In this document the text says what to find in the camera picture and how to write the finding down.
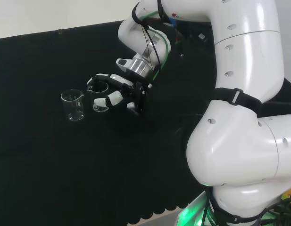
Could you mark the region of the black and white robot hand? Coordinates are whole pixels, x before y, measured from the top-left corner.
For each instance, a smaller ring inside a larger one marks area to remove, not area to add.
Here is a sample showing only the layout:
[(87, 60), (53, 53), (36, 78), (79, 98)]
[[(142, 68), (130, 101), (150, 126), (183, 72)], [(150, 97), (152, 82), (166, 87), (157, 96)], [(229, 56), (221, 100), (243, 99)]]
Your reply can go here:
[(143, 112), (150, 87), (148, 79), (130, 70), (122, 76), (98, 73), (87, 82), (87, 92), (93, 98), (93, 110), (98, 113), (125, 102), (128, 111), (139, 115)]

